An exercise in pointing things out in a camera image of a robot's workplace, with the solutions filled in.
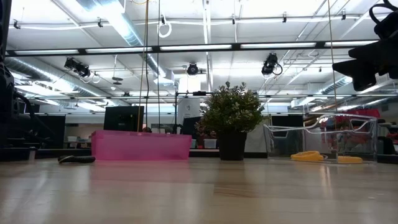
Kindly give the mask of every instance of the red object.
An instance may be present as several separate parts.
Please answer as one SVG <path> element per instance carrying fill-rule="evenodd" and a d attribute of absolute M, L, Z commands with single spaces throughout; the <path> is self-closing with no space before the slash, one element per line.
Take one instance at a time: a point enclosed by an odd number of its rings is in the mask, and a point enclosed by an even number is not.
<path fill-rule="evenodd" d="M 345 112 L 346 114 L 355 114 L 362 116 L 372 116 L 375 118 L 380 118 L 380 113 L 378 109 L 358 109 L 358 110 L 349 110 Z"/>
<path fill-rule="evenodd" d="M 92 134 L 92 154 L 107 161 L 188 160 L 192 136 L 97 130 Z"/>

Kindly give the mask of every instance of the ceiling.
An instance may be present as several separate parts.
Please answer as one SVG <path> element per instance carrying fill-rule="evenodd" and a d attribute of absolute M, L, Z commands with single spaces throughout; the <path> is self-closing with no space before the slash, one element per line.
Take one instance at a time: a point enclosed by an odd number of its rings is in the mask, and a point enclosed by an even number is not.
<path fill-rule="evenodd" d="M 172 24 L 171 34 L 166 38 L 158 38 L 157 24 L 148 25 L 148 45 L 183 45 L 205 44 L 203 30 L 203 0 L 151 0 L 149 2 L 149 22 L 157 22 L 160 13 L 167 21 L 193 22 L 195 25 Z M 390 0 L 398 5 L 398 0 Z M 377 39 L 373 32 L 375 23 L 365 18 L 357 23 L 357 19 L 368 14 L 369 8 L 377 3 L 376 0 L 330 0 L 331 18 L 337 18 L 331 22 L 331 34 L 329 22 L 296 22 L 296 17 L 328 18 L 328 1 L 324 0 L 210 0 L 208 15 L 211 23 L 226 22 L 225 24 L 213 24 L 209 26 L 209 43 L 233 43 L 235 42 L 235 26 L 232 24 L 233 14 L 237 21 L 250 19 L 277 19 L 280 22 L 261 23 L 237 23 L 237 42 L 294 42 L 311 40 L 367 40 Z M 345 11 L 347 19 L 341 20 Z M 145 32 L 145 4 L 134 4 L 126 0 L 125 12 L 128 18 L 136 24 L 139 36 L 143 39 Z M 282 23 L 284 13 L 287 22 Z M 388 11 L 375 9 L 379 17 L 385 17 Z M 107 24 L 104 15 L 85 11 L 76 0 L 13 0 L 11 12 L 11 25 L 9 29 L 7 47 L 10 49 L 67 49 L 89 47 L 124 47 L 128 44 L 116 32 L 113 26 L 93 26 L 85 29 L 69 30 L 45 30 L 54 27 L 75 27 L 95 25 L 101 18 L 103 24 Z M 18 21 L 21 29 L 12 27 L 14 21 Z M 43 29 L 25 29 L 27 27 L 41 27 Z M 167 27 L 161 28 L 162 33 L 167 32 Z M 212 52 L 213 86 L 217 87 L 229 81 L 232 85 L 246 82 L 248 89 L 257 90 L 267 94 L 310 94 L 318 90 L 310 88 L 310 84 L 322 85 L 333 79 L 332 52 L 331 50 L 276 50 L 279 60 L 284 54 L 284 60 L 280 63 L 284 71 L 277 77 L 266 80 L 261 74 L 263 61 L 271 51 L 244 51 L 244 52 Z M 348 49 L 333 51 L 334 62 L 349 59 Z M 76 56 L 75 60 L 89 65 L 92 71 L 96 71 L 101 77 L 98 83 L 90 82 L 100 90 L 110 95 L 120 96 L 124 92 L 131 95 L 139 95 L 141 88 L 142 58 L 139 55 L 119 55 L 115 64 L 112 55 Z M 38 57 L 39 60 L 51 65 L 55 69 L 66 72 L 63 67 L 66 57 Z M 199 69 L 207 71 L 207 58 L 204 52 L 167 53 L 159 54 L 159 65 L 174 71 L 175 80 L 187 76 L 184 65 L 196 62 Z M 112 84 L 113 76 L 124 80 L 122 85 Z M 207 75 L 199 74 L 197 79 L 201 81 L 201 89 L 207 91 Z M 148 83 L 151 95 L 157 94 L 154 76 L 149 71 Z M 143 76 L 142 94 L 146 94 L 147 80 Z M 375 89 L 391 89 L 393 83 L 388 83 Z M 173 86 L 160 86 L 160 94 L 174 94 Z M 352 84 L 337 89 L 337 94 L 354 94 Z M 292 99 L 275 99 L 278 101 L 291 101 Z"/>

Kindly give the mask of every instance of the wooden table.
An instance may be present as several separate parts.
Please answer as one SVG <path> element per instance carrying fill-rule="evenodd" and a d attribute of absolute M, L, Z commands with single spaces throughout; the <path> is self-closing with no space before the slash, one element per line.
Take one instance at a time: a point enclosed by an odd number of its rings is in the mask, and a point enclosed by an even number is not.
<path fill-rule="evenodd" d="M 0 163 L 1 223 L 397 223 L 398 166 Z"/>

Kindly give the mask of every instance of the overhead camera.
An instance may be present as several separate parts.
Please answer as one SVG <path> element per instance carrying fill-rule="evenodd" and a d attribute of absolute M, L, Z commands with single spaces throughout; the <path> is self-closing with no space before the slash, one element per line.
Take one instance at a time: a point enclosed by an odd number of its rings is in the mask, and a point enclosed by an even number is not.
<path fill-rule="evenodd" d="M 190 63 L 187 69 L 188 75 L 196 75 L 199 72 L 199 68 L 196 63 Z"/>
<path fill-rule="evenodd" d="M 356 47 L 348 51 L 354 60 L 334 63 L 333 70 L 353 78 L 355 91 L 363 91 L 376 84 L 375 74 L 389 74 L 391 79 L 398 79 L 398 7 L 388 0 L 375 4 L 369 10 L 371 19 L 376 23 L 374 32 L 380 40 Z M 373 13 L 374 7 L 392 10 L 386 18 L 379 21 Z"/>
<path fill-rule="evenodd" d="M 278 57 L 276 53 L 270 53 L 267 57 L 267 60 L 264 62 L 264 66 L 262 66 L 261 73 L 264 76 L 268 76 L 270 74 L 280 75 L 283 72 L 283 68 L 280 64 L 278 64 Z"/>
<path fill-rule="evenodd" d="M 64 65 L 65 68 L 73 70 L 80 77 L 88 78 L 91 73 L 88 65 L 82 65 L 80 62 L 75 61 L 73 58 L 67 58 Z"/>

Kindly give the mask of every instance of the person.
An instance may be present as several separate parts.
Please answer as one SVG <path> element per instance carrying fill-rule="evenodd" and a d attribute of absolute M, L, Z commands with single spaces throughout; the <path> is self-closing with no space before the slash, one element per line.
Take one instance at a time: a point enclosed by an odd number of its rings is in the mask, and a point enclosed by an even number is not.
<path fill-rule="evenodd" d="M 152 130 L 150 129 L 150 127 L 144 127 L 144 128 L 142 129 L 142 132 L 145 132 L 145 133 L 152 133 Z"/>

